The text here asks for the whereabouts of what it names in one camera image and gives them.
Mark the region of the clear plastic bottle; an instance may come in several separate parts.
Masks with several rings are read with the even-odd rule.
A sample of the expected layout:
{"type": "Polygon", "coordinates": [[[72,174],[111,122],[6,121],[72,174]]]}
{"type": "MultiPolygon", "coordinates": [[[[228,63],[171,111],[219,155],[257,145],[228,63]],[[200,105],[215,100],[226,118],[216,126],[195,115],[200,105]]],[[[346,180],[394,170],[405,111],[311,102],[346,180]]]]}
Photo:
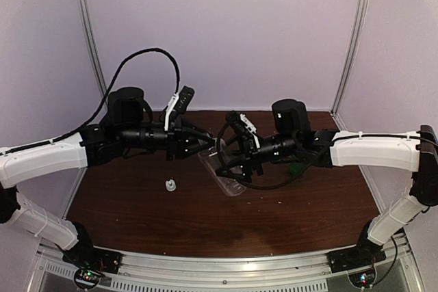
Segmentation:
{"type": "Polygon", "coordinates": [[[216,144],[211,148],[200,152],[198,158],[204,165],[205,169],[211,174],[224,195],[235,197],[246,191],[245,186],[240,184],[237,180],[227,176],[228,172],[222,168],[216,144]]]}

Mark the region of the white flip bottle cap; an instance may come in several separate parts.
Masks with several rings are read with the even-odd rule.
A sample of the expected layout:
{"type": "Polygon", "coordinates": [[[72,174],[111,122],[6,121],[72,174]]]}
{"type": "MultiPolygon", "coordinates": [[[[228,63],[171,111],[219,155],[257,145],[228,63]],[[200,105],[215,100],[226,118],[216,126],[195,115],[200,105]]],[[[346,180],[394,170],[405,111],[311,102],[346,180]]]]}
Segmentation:
{"type": "Polygon", "coordinates": [[[174,192],[177,189],[177,184],[174,179],[169,179],[165,182],[166,190],[169,192],[174,192]]]}

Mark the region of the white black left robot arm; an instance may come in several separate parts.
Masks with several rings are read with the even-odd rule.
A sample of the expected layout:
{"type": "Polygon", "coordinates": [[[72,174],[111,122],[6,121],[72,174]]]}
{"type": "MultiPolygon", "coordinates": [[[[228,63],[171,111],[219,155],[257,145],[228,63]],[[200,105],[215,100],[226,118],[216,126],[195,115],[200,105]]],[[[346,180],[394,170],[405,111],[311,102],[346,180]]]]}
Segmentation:
{"type": "Polygon", "coordinates": [[[154,122],[140,88],[125,87],[108,96],[107,113],[100,123],[87,124],[69,137],[57,137],[31,146],[1,149],[1,223],[18,224],[26,231],[71,250],[83,267],[98,262],[86,234],[77,224],[66,221],[34,204],[17,190],[32,178],[69,169],[90,168],[126,157],[133,149],[166,159],[186,159],[214,146],[210,133],[182,118],[194,90],[184,87],[172,96],[163,122],[154,122]]]}

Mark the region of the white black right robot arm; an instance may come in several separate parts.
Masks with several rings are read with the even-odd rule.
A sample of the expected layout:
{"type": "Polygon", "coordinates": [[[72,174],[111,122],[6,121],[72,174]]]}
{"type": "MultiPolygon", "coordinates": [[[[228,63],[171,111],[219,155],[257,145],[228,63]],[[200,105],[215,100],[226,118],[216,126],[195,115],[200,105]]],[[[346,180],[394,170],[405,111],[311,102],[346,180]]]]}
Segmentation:
{"type": "Polygon", "coordinates": [[[366,165],[406,170],[412,185],[379,216],[366,224],[357,245],[351,250],[355,265],[366,265],[393,234],[419,213],[437,206],[437,137],[432,127],[406,133],[363,133],[311,129],[305,104],[283,99],[272,104],[277,133],[259,137],[254,124],[244,115],[227,114],[223,129],[232,128],[229,143],[239,150],[226,162],[217,151],[216,175],[232,178],[249,187],[254,172],[263,173],[267,162],[287,159],[303,163],[299,174],[309,167],[366,165]]]}

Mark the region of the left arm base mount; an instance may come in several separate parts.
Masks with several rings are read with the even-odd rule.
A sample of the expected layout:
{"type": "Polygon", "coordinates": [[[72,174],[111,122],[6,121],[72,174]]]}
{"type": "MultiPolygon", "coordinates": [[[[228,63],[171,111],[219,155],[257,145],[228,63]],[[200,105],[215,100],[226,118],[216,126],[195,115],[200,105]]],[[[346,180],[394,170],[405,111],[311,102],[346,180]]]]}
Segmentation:
{"type": "Polygon", "coordinates": [[[77,270],[73,274],[73,282],[82,290],[90,290],[102,281],[107,274],[117,274],[120,268],[122,254],[117,251],[106,250],[94,246],[85,227],[73,222],[77,231],[78,242],[69,250],[63,250],[64,262],[73,264],[77,270]]]}

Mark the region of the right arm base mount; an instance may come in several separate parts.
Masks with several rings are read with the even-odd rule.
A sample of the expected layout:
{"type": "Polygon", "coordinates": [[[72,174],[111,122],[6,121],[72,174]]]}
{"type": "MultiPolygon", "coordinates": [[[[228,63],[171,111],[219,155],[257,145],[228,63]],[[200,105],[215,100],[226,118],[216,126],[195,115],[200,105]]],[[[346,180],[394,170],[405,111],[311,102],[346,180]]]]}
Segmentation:
{"type": "Polygon", "coordinates": [[[386,255],[381,245],[368,239],[368,222],[363,228],[355,246],[331,251],[327,254],[331,272],[348,271],[350,283],[359,289],[373,287],[377,280],[375,264],[384,261],[386,255]]]}

